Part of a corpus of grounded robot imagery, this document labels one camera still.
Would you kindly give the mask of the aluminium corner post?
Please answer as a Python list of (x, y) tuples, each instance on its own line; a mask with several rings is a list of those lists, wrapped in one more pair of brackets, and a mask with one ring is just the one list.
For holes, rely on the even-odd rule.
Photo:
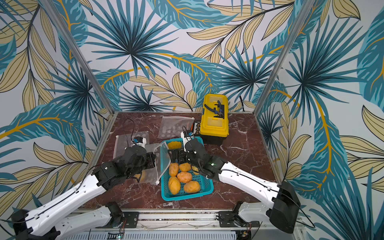
[(281, 52), (277, 58), (276, 64), (274, 65), (274, 67), (271, 71), (271, 74), (270, 74), (266, 84), (264, 85), (263, 91), (262, 91), (262, 93), (258, 99), (258, 103), (257, 103), (256, 108), (254, 110), (254, 116), (255, 117), (257, 117), (258, 114), (261, 112), (261, 108), (264, 104), (264, 101), (268, 97), (268, 92), (271, 90), (273, 83), (274, 83), (274, 80), (277, 77), (278, 72), (281, 69), (285, 58), (289, 54), (297, 36), (299, 35), (301, 27), (304, 24), (308, 14), (310, 13), (311, 7), (313, 6), (314, 2), (315, 2), (314, 0), (303, 2), (302, 8), (300, 9), (300, 11), (298, 13), (297, 18), (293, 22), (293, 28), (287, 36), (286, 42), (285, 42), (284, 46), (282, 47), (282, 50), (281, 50)]
[(70, 30), (65, 24), (64, 19), (60, 16), (60, 13), (58, 9), (56, 8), (53, 1), (48, 0), (42, 0), (41, 4), (43, 8), (47, 11), (48, 16), (51, 18), (54, 25), (57, 27), (58, 32), (63, 37), (65, 42), (67, 43), (69, 50), (73, 53), (75, 59), (77, 60), (79, 66), (84, 71), (85, 75), (87, 76), (88, 80), (92, 84), (95, 92), (100, 97), (101, 102), (103, 103), (104, 107), (107, 109), (107, 111), (110, 113), (110, 115), (113, 115), (115, 113), (113, 107), (111, 106), (109, 100), (107, 99), (106, 95), (104, 94), (100, 84), (98, 83), (92, 69), (90, 68), (89, 64), (86, 61), (86, 58), (81, 53), (80, 48), (78, 47), (74, 37), (72, 36)]

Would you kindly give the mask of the aluminium corner post left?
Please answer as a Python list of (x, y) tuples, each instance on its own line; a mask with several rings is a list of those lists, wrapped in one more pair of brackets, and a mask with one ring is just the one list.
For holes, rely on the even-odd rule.
[(98, 83), (92, 69), (90, 68), (89, 64), (86, 61), (86, 58), (81, 53), (80, 48), (78, 47), (74, 37), (72, 36), (70, 30), (65, 24), (64, 19), (60, 16), (60, 13), (58, 9), (56, 8), (53, 1), (48, 0), (42, 0), (41, 4), (43, 8), (47, 11), (48, 16), (51, 18), (54, 25), (57, 27), (58, 32), (63, 37), (65, 42), (67, 43), (69, 50), (73, 53), (75, 59), (77, 60), (79, 66), (84, 71), (85, 75), (87, 76), (88, 80), (92, 84), (95, 92), (100, 97), (101, 102), (103, 103), (104, 107), (107, 109), (107, 111), (110, 113), (110, 115), (113, 115), (115, 113), (113, 107), (111, 106), (109, 100), (107, 99), (106, 95), (104, 94), (100, 84)]

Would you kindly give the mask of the yellow black toolbox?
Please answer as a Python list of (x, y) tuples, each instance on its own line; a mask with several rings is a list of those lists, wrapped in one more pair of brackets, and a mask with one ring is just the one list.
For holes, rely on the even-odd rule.
[[(204, 104), (210, 108), (217, 108), (215, 104), (220, 101), (224, 108), (225, 118), (215, 118), (215, 114), (208, 111)], [(207, 94), (203, 102), (203, 114), (201, 119), (200, 136), (205, 144), (222, 145), (223, 141), (229, 136), (229, 102), (225, 95)]]

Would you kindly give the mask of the aluminium corner post right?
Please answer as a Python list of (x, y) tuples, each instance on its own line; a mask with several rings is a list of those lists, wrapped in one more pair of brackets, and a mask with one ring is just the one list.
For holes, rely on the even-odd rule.
[(262, 91), (262, 93), (258, 99), (258, 103), (257, 103), (256, 108), (254, 110), (254, 116), (255, 117), (257, 117), (258, 114), (261, 112), (261, 108), (264, 104), (264, 101), (268, 97), (268, 92), (271, 90), (273, 83), (274, 83), (274, 80), (277, 77), (278, 72), (281, 69), (285, 58), (289, 54), (297, 36), (299, 35), (301, 27), (304, 24), (308, 14), (310, 13), (311, 7), (313, 6), (314, 2), (315, 2), (314, 0), (303, 2), (302, 8), (300, 9), (300, 11), (298, 13), (297, 18), (293, 22), (293, 28), (287, 36), (286, 42), (285, 42), (284, 46), (282, 47), (282, 50), (281, 50), (281, 52), (277, 58), (276, 64), (274, 65), (274, 67), (271, 71), (271, 74), (270, 74), (266, 84), (264, 85), (263, 91)]

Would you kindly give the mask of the clear dotted bag rear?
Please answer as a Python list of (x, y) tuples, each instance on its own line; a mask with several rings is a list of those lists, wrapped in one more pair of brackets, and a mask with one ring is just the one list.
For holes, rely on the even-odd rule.
[(162, 117), (158, 138), (163, 140), (179, 138), (183, 131), (183, 127), (190, 129), (194, 121), (195, 118), (191, 117)]

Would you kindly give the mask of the greenish potato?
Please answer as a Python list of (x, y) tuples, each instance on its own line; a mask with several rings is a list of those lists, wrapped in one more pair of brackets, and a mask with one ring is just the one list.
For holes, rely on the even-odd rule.
[(198, 176), (199, 175), (199, 169), (197, 167), (191, 166), (193, 173)]

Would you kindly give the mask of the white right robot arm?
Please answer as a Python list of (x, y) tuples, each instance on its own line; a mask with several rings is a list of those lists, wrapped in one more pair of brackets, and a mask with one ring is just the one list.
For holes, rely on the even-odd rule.
[(294, 232), (301, 203), (290, 183), (278, 184), (247, 173), (208, 153), (197, 139), (184, 140), (180, 148), (171, 148), (168, 154), (173, 162), (188, 163), (198, 169), (200, 176), (236, 187), (262, 203), (260, 207), (247, 202), (237, 204), (233, 210), (237, 223), (269, 221), (287, 234)]

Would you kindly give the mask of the clear dotted bag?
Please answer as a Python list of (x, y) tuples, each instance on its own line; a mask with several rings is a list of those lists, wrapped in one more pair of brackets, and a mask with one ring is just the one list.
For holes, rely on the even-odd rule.
[(127, 135), (118, 135), (116, 136), (113, 158), (122, 156), (125, 152), (125, 149), (133, 145), (131, 138), (134, 139), (136, 137), (145, 138), (147, 143), (150, 142), (150, 135), (148, 131), (136, 132), (134, 134)]
[(162, 117), (158, 138), (163, 140), (179, 138), (183, 131), (183, 127), (190, 129), (194, 121), (195, 118), (191, 117)]

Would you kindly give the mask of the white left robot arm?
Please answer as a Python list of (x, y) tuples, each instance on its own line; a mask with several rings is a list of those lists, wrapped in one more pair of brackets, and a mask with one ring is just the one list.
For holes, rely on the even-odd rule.
[(79, 184), (56, 199), (31, 211), (18, 210), (11, 223), (16, 240), (59, 240), (93, 228), (120, 228), (126, 222), (117, 203), (94, 211), (69, 215), (91, 199), (155, 167), (156, 155), (144, 147), (128, 147), (122, 156), (95, 166)]

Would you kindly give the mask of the clear dotted bag left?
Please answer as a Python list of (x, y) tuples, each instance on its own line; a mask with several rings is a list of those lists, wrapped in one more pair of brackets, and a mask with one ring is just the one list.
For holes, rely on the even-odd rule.
[(131, 138), (134, 139), (136, 137), (145, 138), (147, 143), (150, 142), (150, 135), (148, 131), (136, 132), (134, 134), (127, 135), (118, 135), (116, 136), (113, 158), (122, 156), (125, 152), (125, 149), (133, 145)]

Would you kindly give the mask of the teal plastic basket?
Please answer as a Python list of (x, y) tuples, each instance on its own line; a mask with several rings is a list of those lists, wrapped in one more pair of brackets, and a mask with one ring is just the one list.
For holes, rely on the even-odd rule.
[(178, 194), (173, 195), (168, 186), (168, 182), (170, 179), (169, 175), (169, 167), (165, 170), (164, 174), (161, 177), (161, 192), (162, 192), (162, 198), (165, 201), (181, 201), (181, 200), (187, 200), (187, 199), (193, 199), (193, 198), (199, 198), (202, 196), (210, 195), (214, 191), (214, 184), (213, 181), (210, 179), (206, 179), (205, 177), (201, 175), (195, 175), (193, 171), (190, 171), (190, 173), (193, 175), (193, 181), (198, 182), (200, 185), (200, 191), (197, 193), (189, 194), (184, 191), (184, 183), (181, 183), (181, 190), (178, 192)]

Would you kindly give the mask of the potato orange middle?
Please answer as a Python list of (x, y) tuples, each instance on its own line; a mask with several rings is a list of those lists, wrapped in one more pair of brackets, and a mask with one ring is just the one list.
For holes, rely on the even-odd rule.
[(189, 172), (180, 172), (177, 174), (177, 178), (181, 183), (188, 183), (193, 179), (193, 176)]

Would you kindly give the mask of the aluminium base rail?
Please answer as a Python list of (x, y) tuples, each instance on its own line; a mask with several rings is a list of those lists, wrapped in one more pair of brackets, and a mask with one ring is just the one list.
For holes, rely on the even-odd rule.
[(204, 209), (125, 209), (137, 217), (125, 228), (85, 230), (73, 240), (308, 240), (304, 226), (297, 224), (286, 234), (269, 222), (243, 227), (219, 219), (221, 210)]

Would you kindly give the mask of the clear zipper bag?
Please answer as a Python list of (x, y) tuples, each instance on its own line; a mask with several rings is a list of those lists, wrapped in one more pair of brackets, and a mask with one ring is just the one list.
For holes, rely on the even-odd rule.
[(152, 168), (143, 170), (140, 174), (134, 175), (134, 178), (139, 183), (149, 183), (152, 185), (158, 185), (161, 177), (168, 170), (171, 164), (171, 158), (168, 153), (168, 145), (165, 141), (157, 144), (149, 144), (145, 146), (147, 153), (152, 153)]

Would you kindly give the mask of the yellow potato top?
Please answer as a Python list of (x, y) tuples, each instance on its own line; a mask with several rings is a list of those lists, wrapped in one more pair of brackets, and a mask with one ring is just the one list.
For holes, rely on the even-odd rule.
[(182, 147), (182, 142), (172, 141), (167, 143), (169, 150), (176, 150)]

